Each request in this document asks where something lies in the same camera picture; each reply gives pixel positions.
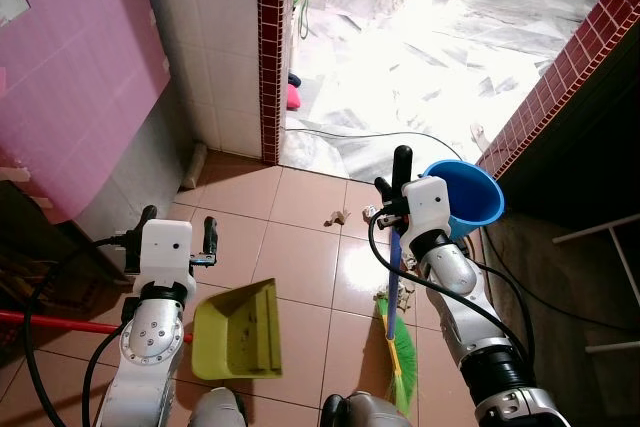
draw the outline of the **yellow dustpan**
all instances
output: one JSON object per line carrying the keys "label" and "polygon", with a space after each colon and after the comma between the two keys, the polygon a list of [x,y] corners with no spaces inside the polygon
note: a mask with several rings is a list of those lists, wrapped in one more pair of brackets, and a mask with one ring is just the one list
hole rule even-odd
{"label": "yellow dustpan", "polygon": [[197,377],[282,377],[275,279],[203,300],[193,322],[191,370]]}

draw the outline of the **tiled floor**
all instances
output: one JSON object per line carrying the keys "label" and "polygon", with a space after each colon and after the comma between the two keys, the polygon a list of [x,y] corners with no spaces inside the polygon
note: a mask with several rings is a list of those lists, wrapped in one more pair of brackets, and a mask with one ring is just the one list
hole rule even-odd
{"label": "tiled floor", "polygon": [[[196,302],[226,288],[275,277],[279,297],[284,376],[277,380],[225,381],[241,392],[251,425],[317,425],[322,401],[356,389],[387,393],[390,360],[373,295],[386,272],[366,243],[362,208],[379,204],[373,186],[253,161],[210,154],[200,186],[179,193],[170,218],[193,224],[192,251],[200,250],[204,217],[218,220],[219,262],[196,272]],[[345,226],[324,227],[335,210],[351,212]],[[378,237],[382,251],[388,247]],[[471,427],[473,404],[439,332],[437,316],[421,290],[404,319],[418,349],[418,395],[414,426]],[[115,322],[119,305],[99,303],[104,322]],[[86,361],[100,335],[67,333],[43,339],[38,352],[43,381],[69,426],[80,425],[80,389]],[[170,425],[186,426],[190,411],[209,385],[190,372],[187,349],[177,379]],[[101,359],[94,376],[93,409],[115,372],[117,352]],[[0,425],[48,425],[26,364],[0,370]]]}

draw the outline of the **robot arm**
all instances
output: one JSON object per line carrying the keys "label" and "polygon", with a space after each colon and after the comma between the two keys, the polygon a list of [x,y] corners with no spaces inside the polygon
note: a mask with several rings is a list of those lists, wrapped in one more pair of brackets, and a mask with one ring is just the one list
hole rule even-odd
{"label": "robot arm", "polygon": [[[402,156],[394,159],[394,184],[397,171],[406,170],[406,165],[398,168],[398,160],[402,162]],[[424,177],[405,183],[395,198],[389,193],[397,188],[385,189],[384,184],[376,180],[385,200],[385,217],[378,225],[393,225],[400,231],[400,245],[414,255],[420,277],[498,319],[485,294],[482,272],[448,237],[446,183]],[[440,315],[444,339],[469,387],[481,427],[569,427],[549,394],[538,388],[521,350],[494,323],[442,292],[427,288],[427,296]]]}
{"label": "robot arm", "polygon": [[128,232],[125,272],[137,274],[133,291],[139,298],[133,319],[120,336],[118,371],[105,395],[99,427],[166,424],[173,374],[182,358],[182,314],[196,291],[193,266],[215,264],[213,218],[205,220],[203,252],[192,256],[189,222],[146,217],[143,214],[138,227]]}

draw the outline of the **beige floor tile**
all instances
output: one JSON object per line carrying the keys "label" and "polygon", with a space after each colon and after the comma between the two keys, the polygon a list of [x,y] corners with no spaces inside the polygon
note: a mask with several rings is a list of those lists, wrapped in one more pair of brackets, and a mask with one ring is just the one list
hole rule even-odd
{"label": "beige floor tile", "polygon": [[253,395],[242,394],[247,408],[249,426],[282,427],[316,427],[318,409],[288,404],[277,400],[265,399]]}
{"label": "beige floor tile", "polygon": [[442,334],[418,328],[420,426],[477,427],[475,407]]}
{"label": "beige floor tile", "polygon": [[[47,389],[58,415],[68,427],[82,425],[82,382],[87,362],[47,352],[36,352],[36,360],[42,382]],[[95,416],[107,386],[116,369],[97,365],[91,385],[91,412]],[[33,389],[26,362],[8,392],[0,402],[0,425],[3,427],[26,427],[51,425],[40,406]]]}
{"label": "beige floor tile", "polygon": [[169,212],[167,212],[167,220],[183,220],[185,222],[191,222],[191,217],[196,208],[191,205],[184,204],[171,204]]}
{"label": "beige floor tile", "polygon": [[204,219],[208,215],[218,222],[218,263],[209,268],[195,268],[196,281],[221,287],[240,287],[251,283],[267,222],[264,220],[196,209],[191,219],[191,252],[202,250]]}
{"label": "beige floor tile", "polygon": [[340,237],[270,222],[253,281],[276,279],[278,297],[331,307]]}
{"label": "beige floor tile", "polygon": [[213,170],[199,206],[258,219],[268,219],[282,167],[250,164],[247,169],[220,166]]}
{"label": "beige floor tile", "polygon": [[338,224],[323,224],[334,211],[342,210],[346,183],[344,179],[284,169],[270,220],[338,234]]}
{"label": "beige floor tile", "polygon": [[[344,208],[351,215],[347,222],[342,226],[342,235],[349,237],[357,237],[358,239],[368,239],[368,224],[362,218],[362,210],[368,205],[373,205],[377,209],[382,208],[380,194],[371,184],[363,182],[355,182],[350,180],[347,182],[347,193],[344,199]],[[375,229],[376,242],[389,243],[390,229]]]}
{"label": "beige floor tile", "polygon": [[225,385],[246,394],[317,408],[329,316],[329,309],[279,299],[282,378],[229,381]]}
{"label": "beige floor tile", "polygon": [[[378,244],[380,253],[389,256],[389,246]],[[389,282],[389,271],[374,257],[369,242],[352,237],[340,239],[338,269],[333,294],[333,308],[354,314],[378,316],[374,296]],[[400,316],[409,325],[416,325],[415,294],[409,309]]]}
{"label": "beige floor tile", "polygon": [[204,194],[207,185],[209,184],[209,171],[205,168],[200,174],[200,178],[198,178],[198,182],[196,184],[195,189],[183,189],[180,187],[178,193],[173,198],[173,201],[177,204],[190,205],[192,207],[197,207],[200,204],[200,199]]}
{"label": "beige floor tile", "polygon": [[2,366],[0,366],[0,400],[2,400],[4,394],[6,394],[9,385],[11,385],[23,361],[24,357],[21,354],[18,355],[18,352],[16,352],[14,358],[2,360]]}
{"label": "beige floor tile", "polygon": [[[415,330],[415,327],[409,327],[414,346]],[[331,394],[345,397],[356,390],[387,398],[391,372],[391,357],[382,321],[334,310],[331,313],[322,401]],[[418,418],[417,397],[416,390],[410,415],[412,421]]]}
{"label": "beige floor tile", "polygon": [[440,316],[427,297],[427,289],[416,285],[416,321],[418,327],[440,330]]}

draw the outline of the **red tile trim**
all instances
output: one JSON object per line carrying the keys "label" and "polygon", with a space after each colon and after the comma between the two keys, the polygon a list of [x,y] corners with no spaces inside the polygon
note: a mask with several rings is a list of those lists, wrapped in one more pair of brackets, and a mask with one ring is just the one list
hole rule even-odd
{"label": "red tile trim", "polygon": [[288,38],[293,0],[258,0],[258,55],[260,72],[260,115],[262,160],[277,164],[286,113]]}
{"label": "red tile trim", "polygon": [[640,19],[640,0],[600,0],[476,162],[506,172]]}

